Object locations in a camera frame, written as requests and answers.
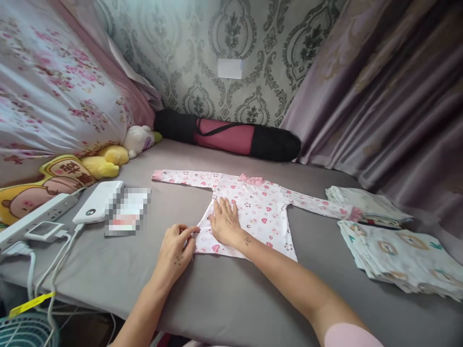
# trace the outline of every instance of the white plush toy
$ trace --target white plush toy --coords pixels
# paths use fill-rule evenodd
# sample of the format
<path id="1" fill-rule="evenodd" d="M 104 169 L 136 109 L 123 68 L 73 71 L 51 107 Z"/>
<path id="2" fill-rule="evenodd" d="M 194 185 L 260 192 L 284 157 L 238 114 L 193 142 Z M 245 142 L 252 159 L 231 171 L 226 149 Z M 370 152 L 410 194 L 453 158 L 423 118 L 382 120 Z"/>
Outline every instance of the white plush toy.
<path id="1" fill-rule="evenodd" d="M 133 159 L 145 149 L 154 145 L 154 133 L 149 126 L 133 125 L 127 130 L 122 146 L 129 151 L 129 158 Z"/>

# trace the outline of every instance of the bag strap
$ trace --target bag strap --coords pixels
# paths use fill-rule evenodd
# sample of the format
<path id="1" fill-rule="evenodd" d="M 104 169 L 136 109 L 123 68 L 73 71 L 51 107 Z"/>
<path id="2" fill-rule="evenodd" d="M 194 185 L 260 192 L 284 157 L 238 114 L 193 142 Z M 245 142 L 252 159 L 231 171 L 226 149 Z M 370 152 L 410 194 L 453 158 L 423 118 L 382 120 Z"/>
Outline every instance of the bag strap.
<path id="1" fill-rule="evenodd" d="M 221 126 L 221 127 L 217 128 L 217 129 L 211 130 L 208 133 L 202 133 L 201 129 L 200 129 L 201 120 L 202 120 L 202 118 L 198 117 L 198 123 L 196 124 L 196 132 L 201 136 L 212 136 L 212 135 L 215 135 L 217 133 L 221 133 L 222 131 L 225 131 L 225 130 L 227 130 L 229 128 L 233 128 L 233 127 L 239 126 L 239 125 L 252 125 L 252 124 L 242 124 L 242 123 L 231 123 L 231 124 Z"/>

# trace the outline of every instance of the pink sleeve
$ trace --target pink sleeve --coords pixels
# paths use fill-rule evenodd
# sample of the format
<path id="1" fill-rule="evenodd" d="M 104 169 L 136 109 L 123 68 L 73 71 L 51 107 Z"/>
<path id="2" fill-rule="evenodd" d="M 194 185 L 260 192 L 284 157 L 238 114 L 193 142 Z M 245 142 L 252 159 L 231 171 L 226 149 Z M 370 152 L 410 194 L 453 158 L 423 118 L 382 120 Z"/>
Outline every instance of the pink sleeve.
<path id="1" fill-rule="evenodd" d="M 283 187 L 281 192 L 288 204 L 316 214 L 336 219 L 347 219 L 353 222 L 358 222 L 362 217 L 362 211 L 351 205 L 314 198 Z"/>
<path id="2" fill-rule="evenodd" d="M 156 170 L 151 179 L 214 190 L 222 176 L 221 173 L 204 171 Z"/>
<path id="3" fill-rule="evenodd" d="M 384 347 L 368 331 L 348 323 L 332 325 L 325 335 L 325 347 Z"/>

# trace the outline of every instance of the yellow tag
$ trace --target yellow tag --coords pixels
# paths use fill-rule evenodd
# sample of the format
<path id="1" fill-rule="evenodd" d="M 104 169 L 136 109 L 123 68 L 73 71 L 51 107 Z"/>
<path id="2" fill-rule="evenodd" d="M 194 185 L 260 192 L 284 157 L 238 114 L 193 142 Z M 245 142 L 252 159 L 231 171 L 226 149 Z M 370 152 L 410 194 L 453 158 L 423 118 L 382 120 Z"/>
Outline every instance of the yellow tag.
<path id="1" fill-rule="evenodd" d="M 10 315 L 9 315 L 8 318 L 11 319 L 13 317 L 16 317 L 18 314 L 26 312 L 27 310 L 29 310 L 29 309 L 37 306 L 37 305 L 40 305 L 46 299 L 51 298 L 55 294 L 56 294 L 56 292 L 51 292 L 51 293 L 48 293 L 48 294 L 44 294 L 44 295 L 36 297 L 35 299 L 32 299 L 31 301 L 26 302 L 25 304 L 22 304 L 22 305 L 19 305 L 18 307 L 13 308 L 10 311 Z"/>

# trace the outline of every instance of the wall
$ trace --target wall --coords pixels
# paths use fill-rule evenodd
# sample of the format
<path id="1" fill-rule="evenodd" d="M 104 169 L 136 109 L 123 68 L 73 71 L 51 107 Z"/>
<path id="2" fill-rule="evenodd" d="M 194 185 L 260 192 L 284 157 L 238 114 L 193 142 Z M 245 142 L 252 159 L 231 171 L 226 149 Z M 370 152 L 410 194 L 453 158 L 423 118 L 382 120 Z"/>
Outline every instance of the wall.
<path id="1" fill-rule="evenodd" d="M 179 112 L 279 126 L 344 0 L 97 0 L 135 71 Z M 218 58 L 243 78 L 217 78 Z"/>

